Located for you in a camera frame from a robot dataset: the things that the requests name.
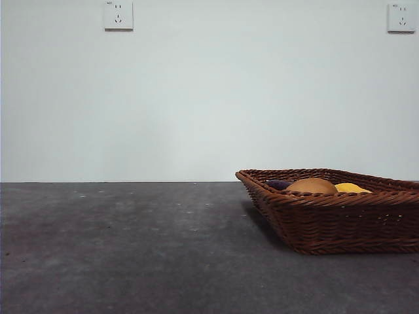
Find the basket rim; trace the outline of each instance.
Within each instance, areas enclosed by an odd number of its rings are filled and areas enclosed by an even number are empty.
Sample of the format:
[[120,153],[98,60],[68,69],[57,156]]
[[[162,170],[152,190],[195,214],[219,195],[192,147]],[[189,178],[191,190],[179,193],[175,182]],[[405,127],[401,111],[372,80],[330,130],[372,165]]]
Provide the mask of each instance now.
[[[337,192],[334,194],[324,194],[324,193],[311,193],[311,192],[297,192],[290,190],[276,190],[268,186],[267,184],[257,180],[252,177],[251,173],[253,172],[273,172],[277,171],[278,173],[287,172],[287,171],[326,171],[329,173],[339,173],[341,175],[357,175],[361,176],[364,179],[370,179],[377,182],[388,182],[394,186],[401,188],[406,188],[406,190],[389,190],[381,192],[372,192],[372,193],[354,193],[354,192]],[[302,169],[279,169],[279,170],[258,170],[258,169],[246,169],[239,170],[236,172],[236,177],[241,180],[243,183],[245,181],[251,181],[253,186],[257,186],[257,190],[260,193],[263,193],[270,201],[274,200],[283,200],[284,198],[297,201],[300,205],[328,205],[329,201],[334,203],[338,202],[339,206],[346,205],[359,205],[360,203],[365,204],[366,202],[369,205],[397,205],[397,204],[406,204],[406,203],[417,203],[419,204],[419,183],[414,183],[411,181],[402,181],[394,180],[383,177],[375,177],[372,175],[364,175],[360,173],[352,173],[349,171],[328,169],[328,168],[302,168]]]

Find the dark gray tabletop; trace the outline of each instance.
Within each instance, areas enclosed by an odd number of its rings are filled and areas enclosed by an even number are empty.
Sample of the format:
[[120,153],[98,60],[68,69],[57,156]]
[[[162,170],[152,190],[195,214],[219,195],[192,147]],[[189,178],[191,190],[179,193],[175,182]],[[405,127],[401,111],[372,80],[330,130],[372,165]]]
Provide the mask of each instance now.
[[241,183],[2,184],[2,313],[419,313],[418,254],[288,249]]

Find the wicker basket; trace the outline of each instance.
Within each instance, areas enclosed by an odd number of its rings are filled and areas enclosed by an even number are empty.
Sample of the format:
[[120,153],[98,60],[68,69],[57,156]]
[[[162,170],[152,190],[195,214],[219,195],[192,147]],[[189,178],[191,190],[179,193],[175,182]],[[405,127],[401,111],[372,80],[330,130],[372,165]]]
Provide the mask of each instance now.
[[[419,184],[331,169],[241,170],[253,203],[281,239],[304,254],[419,252]],[[267,180],[322,178],[373,193],[275,190]]]

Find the electrical outlet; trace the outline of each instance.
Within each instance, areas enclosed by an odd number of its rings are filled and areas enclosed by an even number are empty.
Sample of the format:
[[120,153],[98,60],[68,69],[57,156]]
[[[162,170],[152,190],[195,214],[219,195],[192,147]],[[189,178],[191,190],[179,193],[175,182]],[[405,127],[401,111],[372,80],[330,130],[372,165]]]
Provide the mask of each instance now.
[[105,30],[133,30],[132,1],[106,2],[103,8],[103,26]]
[[390,3],[388,5],[389,33],[414,33],[418,18],[418,7],[415,3]]

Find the yellow fruit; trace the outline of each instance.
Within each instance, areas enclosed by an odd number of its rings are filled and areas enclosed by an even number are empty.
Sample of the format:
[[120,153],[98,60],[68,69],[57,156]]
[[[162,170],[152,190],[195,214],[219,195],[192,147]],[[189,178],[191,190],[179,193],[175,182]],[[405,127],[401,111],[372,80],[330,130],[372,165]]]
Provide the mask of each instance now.
[[372,193],[371,191],[365,190],[354,183],[340,183],[336,184],[335,187],[339,192],[353,192],[353,193]]

